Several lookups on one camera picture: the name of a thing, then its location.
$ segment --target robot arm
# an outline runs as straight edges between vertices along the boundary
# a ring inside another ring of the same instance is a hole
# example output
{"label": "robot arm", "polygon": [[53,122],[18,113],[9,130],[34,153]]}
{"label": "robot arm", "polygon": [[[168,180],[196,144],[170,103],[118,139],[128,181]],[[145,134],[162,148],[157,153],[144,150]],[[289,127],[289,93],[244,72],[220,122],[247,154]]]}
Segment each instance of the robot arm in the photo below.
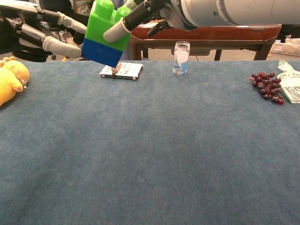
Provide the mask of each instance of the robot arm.
{"label": "robot arm", "polygon": [[35,62],[46,61],[51,53],[80,57],[81,49],[59,41],[48,30],[48,23],[86,32],[83,24],[62,13],[29,2],[0,0],[0,54],[13,52],[16,57]]}
{"label": "robot arm", "polygon": [[299,24],[299,0],[145,0],[105,34],[115,42],[147,19],[162,22],[148,36],[169,28],[202,26]]}

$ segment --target grape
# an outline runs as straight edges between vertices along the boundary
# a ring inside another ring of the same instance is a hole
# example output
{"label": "grape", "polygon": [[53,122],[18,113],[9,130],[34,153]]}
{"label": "grape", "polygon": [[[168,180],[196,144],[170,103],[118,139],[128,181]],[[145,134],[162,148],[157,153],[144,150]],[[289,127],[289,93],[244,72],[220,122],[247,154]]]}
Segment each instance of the grape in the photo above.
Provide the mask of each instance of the grape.
{"label": "grape", "polygon": [[271,95],[276,95],[276,93],[277,93],[277,92],[275,91],[275,89],[270,90],[270,94],[271,94]]}
{"label": "grape", "polygon": [[257,82],[260,82],[260,81],[262,81],[263,79],[259,76],[258,78],[256,78],[256,81]]}
{"label": "grape", "polygon": [[284,102],[285,102],[285,101],[284,101],[283,99],[279,98],[279,99],[277,100],[276,103],[277,103],[278,105],[283,105]]}
{"label": "grape", "polygon": [[269,76],[269,78],[272,78],[275,76],[275,73],[269,73],[268,76]]}
{"label": "grape", "polygon": [[263,88],[263,89],[260,89],[260,94],[262,94],[262,95],[265,95],[265,94],[267,94],[268,93],[268,90],[267,89],[265,89],[265,88]]}
{"label": "grape", "polygon": [[278,98],[275,97],[275,96],[272,96],[272,97],[270,97],[270,100],[273,101],[273,102],[277,102],[277,101],[278,101]]}
{"label": "grape", "polygon": [[280,83],[281,82],[281,79],[280,78],[276,78],[275,80],[274,80],[274,83]]}
{"label": "grape", "polygon": [[268,80],[268,76],[267,76],[266,74],[263,74],[263,75],[262,75],[262,79],[263,79],[263,80]]}
{"label": "grape", "polygon": [[252,81],[252,86],[253,86],[254,88],[256,88],[256,87],[257,87],[257,82],[256,82],[256,81]]}
{"label": "grape", "polygon": [[264,85],[264,83],[262,83],[262,82],[259,82],[259,83],[257,84],[257,87],[258,87],[259,89],[263,89],[263,88],[266,88],[266,85]]}
{"label": "grape", "polygon": [[270,98],[270,95],[269,94],[265,94],[265,95],[263,95],[263,98],[267,100],[267,99]]}
{"label": "grape", "polygon": [[273,83],[273,86],[271,86],[271,88],[280,88],[281,85],[279,83]]}
{"label": "grape", "polygon": [[265,74],[264,72],[259,72],[258,75],[259,75],[260,77],[262,77],[263,75],[266,75],[266,74]]}

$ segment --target yellow stuffed toy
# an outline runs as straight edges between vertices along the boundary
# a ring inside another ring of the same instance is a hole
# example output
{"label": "yellow stuffed toy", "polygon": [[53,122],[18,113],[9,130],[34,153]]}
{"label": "yellow stuffed toy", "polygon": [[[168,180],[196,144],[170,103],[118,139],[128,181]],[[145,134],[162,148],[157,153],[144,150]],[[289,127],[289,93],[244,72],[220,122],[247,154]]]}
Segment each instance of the yellow stuffed toy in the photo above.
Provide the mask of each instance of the yellow stuffed toy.
{"label": "yellow stuffed toy", "polygon": [[28,69],[15,57],[0,60],[0,106],[22,92],[29,78]]}

